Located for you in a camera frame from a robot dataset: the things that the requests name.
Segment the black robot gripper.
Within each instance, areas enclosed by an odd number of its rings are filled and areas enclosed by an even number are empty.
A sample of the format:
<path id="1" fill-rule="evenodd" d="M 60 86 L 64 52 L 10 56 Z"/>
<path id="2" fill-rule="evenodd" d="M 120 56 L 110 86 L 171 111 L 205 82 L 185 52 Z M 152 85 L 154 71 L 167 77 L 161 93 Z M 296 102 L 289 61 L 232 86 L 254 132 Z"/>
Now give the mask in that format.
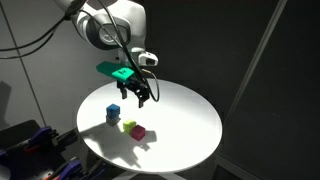
<path id="1" fill-rule="evenodd" d="M 138 96 L 139 108 L 142 108 L 144 102 L 149 99 L 147 86 L 135 77 L 129 77 L 126 81 L 117 81 L 117 88 L 121 92 L 122 99 L 127 98 L 127 89 L 134 92 L 135 94 L 141 94 Z"/>

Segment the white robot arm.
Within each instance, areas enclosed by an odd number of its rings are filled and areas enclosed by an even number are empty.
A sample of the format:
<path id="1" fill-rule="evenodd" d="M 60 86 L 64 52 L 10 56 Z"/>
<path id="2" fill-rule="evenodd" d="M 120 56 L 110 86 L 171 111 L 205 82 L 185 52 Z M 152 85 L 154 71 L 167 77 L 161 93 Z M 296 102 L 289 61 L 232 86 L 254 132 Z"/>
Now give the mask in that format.
<path id="1" fill-rule="evenodd" d="M 102 62 L 98 72 L 117 81 L 122 98 L 132 91 L 141 108 L 150 97 L 150 89 L 141 66 L 154 65 L 153 55 L 145 50 L 146 14 L 132 0 L 116 0 L 96 7 L 90 0 L 53 0 L 75 25 L 80 36 L 100 50 L 118 50 L 118 63 Z"/>

